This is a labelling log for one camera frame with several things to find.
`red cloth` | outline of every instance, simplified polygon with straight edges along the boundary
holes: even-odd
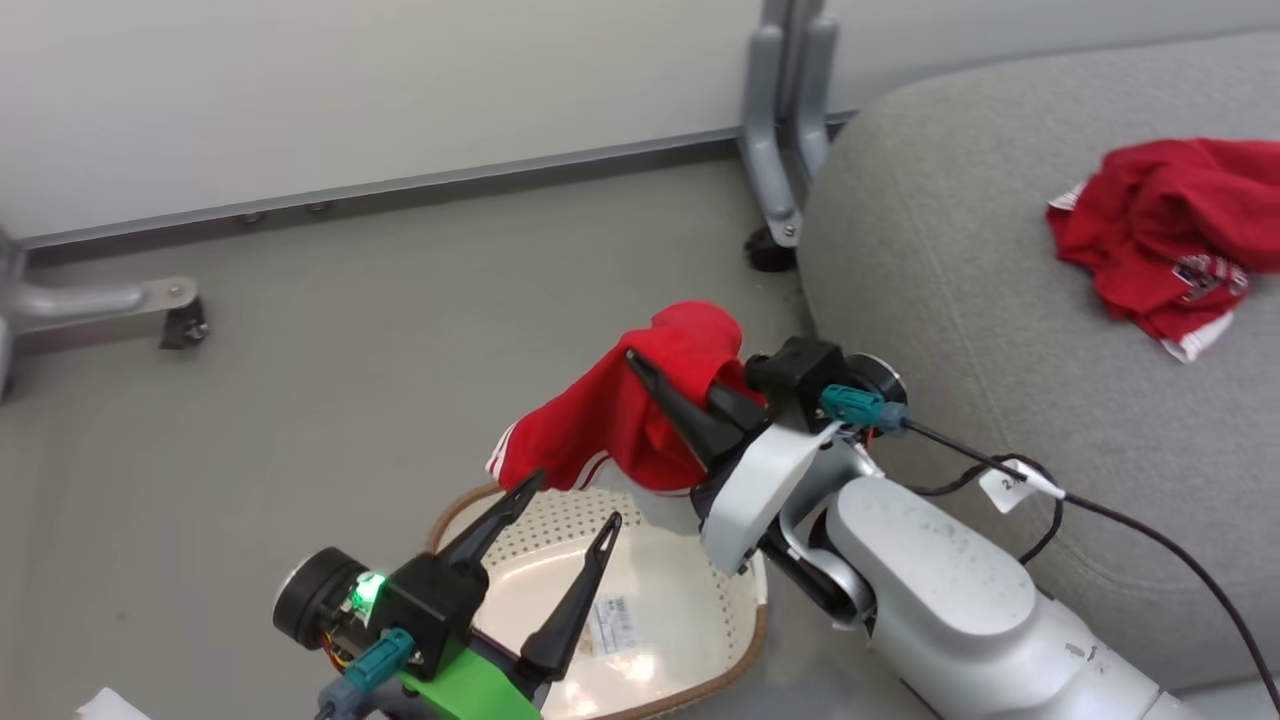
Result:
[[[512,425],[486,469],[511,489],[538,468],[549,487],[577,489],[591,483],[611,459],[640,487],[658,493],[687,491],[705,471],[662,410],[631,372],[627,348],[662,369],[685,397],[707,406],[717,380],[751,397],[737,352],[742,331],[724,310],[689,301],[653,316],[653,327],[631,331],[559,397]]]
[[[1244,299],[1245,270],[1280,270],[1280,142],[1162,140],[1116,150],[1074,210],[1064,208],[1048,210],[1057,256],[1093,272],[1114,316],[1188,345]]]

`basket rim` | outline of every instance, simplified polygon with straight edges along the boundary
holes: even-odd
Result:
[[[449,523],[452,523],[460,512],[471,505],[500,492],[503,491],[498,483],[489,483],[467,491],[462,495],[462,497],[454,500],[453,503],[449,505],[435,521],[435,525],[431,527],[431,532],[426,537],[426,551],[434,553],[440,548],[440,539],[444,537],[444,532],[448,529]],[[595,720],[641,720],[643,717],[662,715],[663,712],[671,712],[672,710],[703,700],[732,685],[746,674],[751,665],[755,664],[755,661],[764,652],[767,618],[767,605],[762,601],[755,606],[755,628],[751,630],[750,644],[746,646],[746,651],[742,652],[742,657],[740,657],[737,662],[735,662],[733,666],[723,674],[704,683],[699,683],[691,688],[680,691],[672,696],[646,702],[636,707],[630,707],[627,710],[620,710],[618,712],[611,712],[609,715],[602,715]]]

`gray floor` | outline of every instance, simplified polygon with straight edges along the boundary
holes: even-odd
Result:
[[[513,419],[669,302],[722,304],[746,351],[799,332],[795,275],[740,259],[756,223],[723,159],[49,273],[193,274],[215,336],[186,356],[145,337],[18,363],[0,411],[5,715],[70,717],[109,685],[154,720],[310,717],[329,670],[270,624],[289,568],[325,544],[404,559]],[[772,592],[765,657],[695,715],[910,716],[861,638]]]

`cable tag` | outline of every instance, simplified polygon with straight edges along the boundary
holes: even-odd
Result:
[[[1001,512],[1009,512],[1016,507],[1019,502],[1036,495],[1038,489],[1042,489],[1039,487],[1042,483],[1044,486],[1053,487],[1052,483],[1046,480],[1044,477],[1037,473],[1034,468],[1021,460],[1009,459],[1001,462],[1001,465],[1018,470],[1028,478],[1028,482],[1024,483],[1018,478],[1006,475],[992,468],[988,468],[978,475],[978,484],[982,486],[982,489],[991,497],[991,502],[996,505],[996,510],[1000,510]]]

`basket label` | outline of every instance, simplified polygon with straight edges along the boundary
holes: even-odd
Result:
[[[628,600],[621,594],[598,594],[586,619],[590,647],[579,641],[579,647],[593,657],[608,657],[640,647],[635,624],[631,621]]]

